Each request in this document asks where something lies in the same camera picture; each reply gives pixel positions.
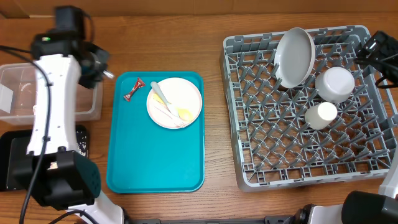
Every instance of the cup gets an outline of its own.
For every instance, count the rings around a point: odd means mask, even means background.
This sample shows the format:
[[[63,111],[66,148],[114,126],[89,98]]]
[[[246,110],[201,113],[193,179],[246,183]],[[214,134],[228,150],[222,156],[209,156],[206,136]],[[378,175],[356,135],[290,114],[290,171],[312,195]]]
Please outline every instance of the cup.
[[[315,80],[318,94],[331,103],[346,101],[355,87],[354,77],[347,69],[340,67],[329,68]]]
[[[310,128],[320,130],[328,126],[337,117],[337,108],[333,103],[323,102],[307,110],[305,122]]]

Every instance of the candy wrapper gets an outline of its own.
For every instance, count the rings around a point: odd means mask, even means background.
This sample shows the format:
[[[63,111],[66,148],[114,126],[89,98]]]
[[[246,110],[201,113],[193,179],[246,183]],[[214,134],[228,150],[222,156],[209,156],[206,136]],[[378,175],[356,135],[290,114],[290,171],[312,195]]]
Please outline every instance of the candy wrapper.
[[[139,88],[142,88],[142,87],[144,87],[144,86],[145,86],[145,83],[144,83],[140,78],[137,78],[136,84],[134,85],[134,87],[132,88],[132,90],[130,91],[129,94],[124,95],[124,99],[125,99],[127,102],[130,102],[131,96],[132,96]]]

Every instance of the fork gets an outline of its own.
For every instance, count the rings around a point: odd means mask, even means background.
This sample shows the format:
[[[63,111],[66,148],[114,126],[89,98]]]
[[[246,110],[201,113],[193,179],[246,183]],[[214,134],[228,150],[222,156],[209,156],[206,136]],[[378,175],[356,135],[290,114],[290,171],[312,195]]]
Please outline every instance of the fork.
[[[178,127],[185,128],[186,126],[188,126],[187,123],[182,121],[180,118],[174,116],[170,111],[168,111],[166,108],[164,108],[159,102],[153,100],[153,105],[156,107],[156,109],[158,109],[159,111],[161,111],[164,114],[166,114],[167,116],[169,116],[172,119],[173,123],[175,125],[177,125]]]

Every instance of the blue tray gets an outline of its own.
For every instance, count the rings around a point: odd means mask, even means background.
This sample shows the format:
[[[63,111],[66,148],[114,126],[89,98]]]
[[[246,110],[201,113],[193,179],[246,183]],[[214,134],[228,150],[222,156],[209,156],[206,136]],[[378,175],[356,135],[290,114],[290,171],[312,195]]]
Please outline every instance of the blue tray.
[[[123,96],[140,77],[146,84],[127,102]],[[205,109],[184,129],[165,129],[148,115],[150,83],[170,77],[192,82],[200,91],[203,80],[195,72],[127,72],[114,92],[106,183],[116,193],[192,192],[205,180]]]

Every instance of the transparent container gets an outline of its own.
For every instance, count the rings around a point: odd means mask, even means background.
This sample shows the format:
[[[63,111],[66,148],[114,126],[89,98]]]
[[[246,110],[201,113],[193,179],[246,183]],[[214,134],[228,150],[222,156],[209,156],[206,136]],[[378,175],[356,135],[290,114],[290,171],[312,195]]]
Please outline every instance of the transparent container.
[[[34,122],[36,97],[35,68],[29,63],[15,63],[0,67],[0,84],[12,90],[10,113],[0,110],[0,121],[13,125],[28,125]],[[91,121],[101,118],[103,84],[90,90],[77,86],[76,121]]]

